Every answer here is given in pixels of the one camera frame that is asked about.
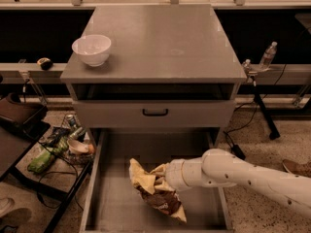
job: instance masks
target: black handle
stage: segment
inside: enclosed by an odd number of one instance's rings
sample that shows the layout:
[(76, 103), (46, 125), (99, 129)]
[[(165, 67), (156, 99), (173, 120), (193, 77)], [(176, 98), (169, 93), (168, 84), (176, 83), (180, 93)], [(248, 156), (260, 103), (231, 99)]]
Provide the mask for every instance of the black handle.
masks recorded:
[(143, 109), (145, 117), (165, 117), (168, 114), (168, 109), (163, 109), (161, 112), (158, 110)]

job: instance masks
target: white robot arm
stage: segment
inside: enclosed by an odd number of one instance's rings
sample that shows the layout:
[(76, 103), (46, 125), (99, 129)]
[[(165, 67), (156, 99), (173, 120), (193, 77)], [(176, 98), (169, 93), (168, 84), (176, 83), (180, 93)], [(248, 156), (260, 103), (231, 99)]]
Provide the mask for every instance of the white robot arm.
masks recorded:
[(193, 186), (243, 185), (311, 218), (311, 179), (245, 162), (219, 149), (202, 157), (176, 159), (167, 165), (165, 179), (176, 190)]

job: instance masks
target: brown snack bag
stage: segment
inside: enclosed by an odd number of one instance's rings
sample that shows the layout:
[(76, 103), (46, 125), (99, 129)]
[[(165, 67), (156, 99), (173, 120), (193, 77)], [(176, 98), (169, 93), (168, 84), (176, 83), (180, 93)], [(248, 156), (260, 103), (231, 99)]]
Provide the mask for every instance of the brown snack bag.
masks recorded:
[(182, 202), (176, 191), (165, 180), (166, 164), (146, 172), (135, 159), (130, 159), (129, 175), (132, 185), (140, 191), (143, 200), (163, 214), (187, 222)]

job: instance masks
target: white bowl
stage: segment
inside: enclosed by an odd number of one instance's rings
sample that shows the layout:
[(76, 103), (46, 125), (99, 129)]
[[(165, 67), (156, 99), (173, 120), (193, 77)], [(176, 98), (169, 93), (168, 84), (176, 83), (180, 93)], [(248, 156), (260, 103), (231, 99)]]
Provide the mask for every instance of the white bowl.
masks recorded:
[(96, 67), (109, 57), (111, 40), (104, 35), (85, 35), (72, 44), (72, 50), (85, 64)]
[(74, 139), (68, 139), (67, 140), (69, 150), (74, 154), (82, 154), (88, 152), (88, 145), (83, 144), (77, 140)]

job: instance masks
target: open drawer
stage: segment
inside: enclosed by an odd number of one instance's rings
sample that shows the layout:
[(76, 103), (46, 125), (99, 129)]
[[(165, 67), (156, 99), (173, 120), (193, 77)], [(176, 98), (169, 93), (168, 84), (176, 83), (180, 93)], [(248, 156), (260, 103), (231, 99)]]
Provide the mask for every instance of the open drawer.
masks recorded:
[(227, 127), (235, 101), (75, 101), (73, 106), (81, 124), (92, 128)]
[(81, 232), (233, 232), (224, 192), (193, 188), (179, 193), (187, 224), (148, 206), (131, 185), (129, 159), (151, 171), (173, 158), (201, 156), (206, 134), (104, 134), (90, 178)]

